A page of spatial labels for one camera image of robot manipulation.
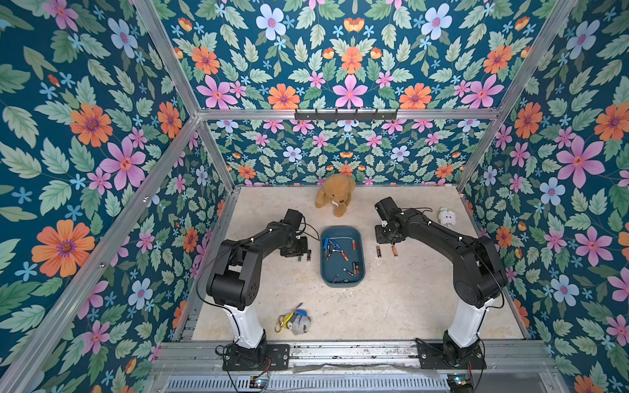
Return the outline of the teal plastic storage tray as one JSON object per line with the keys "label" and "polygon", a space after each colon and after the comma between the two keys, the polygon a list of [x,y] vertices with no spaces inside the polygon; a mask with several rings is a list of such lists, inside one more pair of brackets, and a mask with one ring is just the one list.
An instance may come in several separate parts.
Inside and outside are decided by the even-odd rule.
{"label": "teal plastic storage tray", "polygon": [[366,265],[358,229],[334,226],[321,233],[320,275],[331,288],[353,288],[365,278]]}

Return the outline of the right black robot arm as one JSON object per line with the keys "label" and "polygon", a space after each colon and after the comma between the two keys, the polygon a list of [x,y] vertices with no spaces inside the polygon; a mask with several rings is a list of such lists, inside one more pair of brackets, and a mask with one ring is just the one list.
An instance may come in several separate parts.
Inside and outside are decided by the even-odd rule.
{"label": "right black robot arm", "polygon": [[497,298],[504,297],[507,284],[505,266],[493,241],[457,233],[419,209],[400,208],[390,197],[377,202],[375,210],[381,219],[375,227],[377,243],[394,246],[410,238],[450,261],[459,303],[443,344],[460,351],[476,346],[485,314]]}

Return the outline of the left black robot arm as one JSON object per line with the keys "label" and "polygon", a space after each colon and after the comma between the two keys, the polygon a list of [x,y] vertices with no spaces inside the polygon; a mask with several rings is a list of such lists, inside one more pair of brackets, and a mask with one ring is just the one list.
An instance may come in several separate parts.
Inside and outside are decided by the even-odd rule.
{"label": "left black robot arm", "polygon": [[265,351],[265,329],[255,308],[263,261],[274,252],[284,258],[305,255],[305,224],[301,212],[289,209],[283,219],[267,224],[258,234],[239,241],[225,240],[219,246],[206,282],[206,294],[215,307],[227,314],[239,350],[251,354]]}

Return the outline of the brown teddy bear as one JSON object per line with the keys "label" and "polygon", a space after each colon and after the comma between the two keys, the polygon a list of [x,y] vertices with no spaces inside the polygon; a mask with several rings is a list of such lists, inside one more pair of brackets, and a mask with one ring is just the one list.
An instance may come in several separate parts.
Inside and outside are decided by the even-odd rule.
{"label": "brown teddy bear", "polygon": [[323,208],[331,204],[334,207],[334,215],[342,217],[347,212],[347,207],[352,200],[356,183],[347,175],[333,175],[328,178],[317,192],[314,204],[316,208]]}

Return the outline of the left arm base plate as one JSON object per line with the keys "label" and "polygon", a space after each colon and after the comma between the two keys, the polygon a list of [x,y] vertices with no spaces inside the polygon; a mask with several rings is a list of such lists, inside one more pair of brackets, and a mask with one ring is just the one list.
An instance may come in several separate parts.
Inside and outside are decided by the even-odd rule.
{"label": "left arm base plate", "polygon": [[262,343],[256,349],[230,344],[220,357],[224,371],[283,371],[288,369],[290,352],[285,344]]}

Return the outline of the black wall hook rail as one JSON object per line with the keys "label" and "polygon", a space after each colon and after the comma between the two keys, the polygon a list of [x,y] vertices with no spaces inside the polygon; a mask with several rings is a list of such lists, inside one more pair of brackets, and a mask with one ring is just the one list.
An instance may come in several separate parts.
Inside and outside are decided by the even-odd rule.
{"label": "black wall hook rail", "polygon": [[296,121],[392,121],[398,118],[398,111],[375,110],[296,110],[293,112]]}

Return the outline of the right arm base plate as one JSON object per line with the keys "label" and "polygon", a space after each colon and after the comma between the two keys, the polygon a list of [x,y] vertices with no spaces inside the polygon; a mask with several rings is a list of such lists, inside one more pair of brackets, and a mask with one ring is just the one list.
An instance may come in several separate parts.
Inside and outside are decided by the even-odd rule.
{"label": "right arm base plate", "polygon": [[414,341],[419,363],[423,369],[484,370],[486,368],[480,341],[465,348],[459,347],[448,336],[442,342],[430,343],[419,338]]}

